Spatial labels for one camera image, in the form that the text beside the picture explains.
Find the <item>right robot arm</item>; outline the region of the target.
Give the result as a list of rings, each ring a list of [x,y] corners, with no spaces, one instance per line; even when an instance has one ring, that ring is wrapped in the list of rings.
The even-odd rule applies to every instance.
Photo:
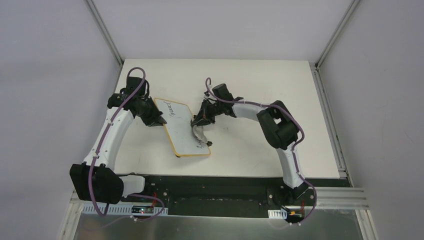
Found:
[[[297,144],[304,138],[298,136],[302,130],[284,103],[280,100],[271,104],[245,101],[242,97],[233,97],[224,83],[208,88],[199,112],[190,121],[195,138],[211,146],[212,142],[204,135],[203,127],[214,124],[215,118],[220,115],[259,123],[267,143],[276,149],[279,157],[284,200],[290,205],[302,201],[309,186],[297,159]]]

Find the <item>silver mesh eraser sponge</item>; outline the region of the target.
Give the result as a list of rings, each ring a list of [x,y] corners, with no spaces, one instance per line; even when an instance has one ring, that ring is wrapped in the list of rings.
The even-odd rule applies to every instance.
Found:
[[[203,126],[196,125],[194,121],[190,122],[191,130],[194,137],[202,143],[207,144],[209,141],[204,134]]]

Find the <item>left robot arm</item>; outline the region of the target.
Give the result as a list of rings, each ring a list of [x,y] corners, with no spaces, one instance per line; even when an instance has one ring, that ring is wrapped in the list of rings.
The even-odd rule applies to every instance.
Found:
[[[107,103],[107,112],[100,134],[82,163],[73,164],[69,174],[80,200],[117,204],[122,197],[133,194],[140,202],[152,198],[153,189],[138,175],[118,176],[115,163],[124,136],[137,117],[148,127],[166,123],[153,99],[114,93]]]

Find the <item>yellow framed small whiteboard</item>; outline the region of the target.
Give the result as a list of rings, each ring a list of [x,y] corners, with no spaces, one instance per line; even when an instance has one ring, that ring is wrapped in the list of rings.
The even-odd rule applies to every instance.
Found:
[[[191,127],[193,114],[187,104],[155,98],[157,108],[163,113],[165,131],[177,157],[205,157],[211,154],[206,143],[198,140]]]

